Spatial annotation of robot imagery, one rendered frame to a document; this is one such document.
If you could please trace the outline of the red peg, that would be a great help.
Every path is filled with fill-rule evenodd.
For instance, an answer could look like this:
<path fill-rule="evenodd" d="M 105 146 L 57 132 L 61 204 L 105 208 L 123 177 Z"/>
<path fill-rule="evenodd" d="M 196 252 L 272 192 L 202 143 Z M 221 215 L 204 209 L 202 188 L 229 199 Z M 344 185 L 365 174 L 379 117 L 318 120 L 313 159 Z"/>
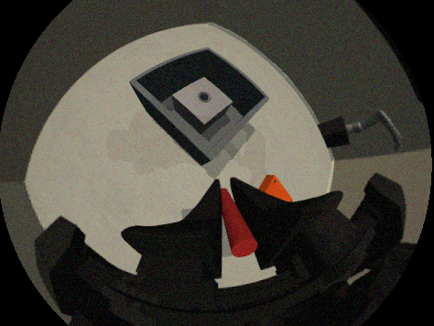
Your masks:
<path fill-rule="evenodd" d="M 252 255 L 257 248 L 257 242 L 250 232 L 249 226 L 240 214 L 227 189 L 221 189 L 222 214 L 225 232 L 228 233 L 229 246 L 235 257 Z"/>

